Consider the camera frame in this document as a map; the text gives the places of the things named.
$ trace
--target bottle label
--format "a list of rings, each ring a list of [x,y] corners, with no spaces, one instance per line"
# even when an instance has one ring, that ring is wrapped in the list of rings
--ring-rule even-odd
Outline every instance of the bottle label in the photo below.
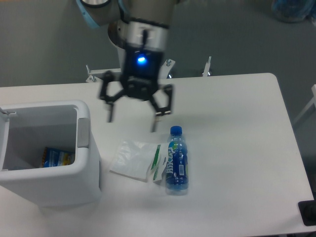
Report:
[[[188,178],[187,155],[178,149],[178,144],[170,142],[168,147],[168,162],[166,166],[166,180],[168,183],[182,184]]]

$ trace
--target white table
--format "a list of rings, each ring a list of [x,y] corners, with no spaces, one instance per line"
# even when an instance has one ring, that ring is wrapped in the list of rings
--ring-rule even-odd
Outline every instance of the white table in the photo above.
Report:
[[[38,208],[0,187],[0,236],[243,237],[316,230],[297,203],[313,199],[275,76],[162,80],[175,85],[174,113],[150,133],[149,103],[121,98],[114,122],[99,83],[0,88],[0,103],[81,99],[102,157],[102,198]],[[111,85],[117,91],[119,85]],[[123,139],[165,142],[181,125],[189,148],[186,196],[109,172]]]

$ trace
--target plastic bottle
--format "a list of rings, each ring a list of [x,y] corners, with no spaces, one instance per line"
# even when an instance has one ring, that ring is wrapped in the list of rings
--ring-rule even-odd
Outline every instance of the plastic bottle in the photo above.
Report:
[[[284,22],[300,22],[310,13],[315,0],[274,0],[272,12]]]
[[[184,195],[189,186],[188,149],[182,136],[182,127],[173,126],[168,139],[168,162],[166,166],[167,193]]]

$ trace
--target metal bracket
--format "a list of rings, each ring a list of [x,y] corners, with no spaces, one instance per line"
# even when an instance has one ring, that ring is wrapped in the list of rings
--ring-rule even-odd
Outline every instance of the metal bracket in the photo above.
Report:
[[[208,61],[207,63],[205,64],[205,67],[204,67],[204,71],[202,73],[202,77],[210,77],[212,75],[212,71],[211,71],[211,59],[212,59],[212,56],[209,56],[208,57]]]

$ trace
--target trash bin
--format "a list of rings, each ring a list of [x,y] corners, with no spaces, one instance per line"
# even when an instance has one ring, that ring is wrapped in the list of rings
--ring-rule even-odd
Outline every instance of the trash bin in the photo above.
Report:
[[[0,185],[39,205],[100,198],[100,154],[82,101],[0,106]],[[70,165],[42,168],[45,147],[75,153]]]

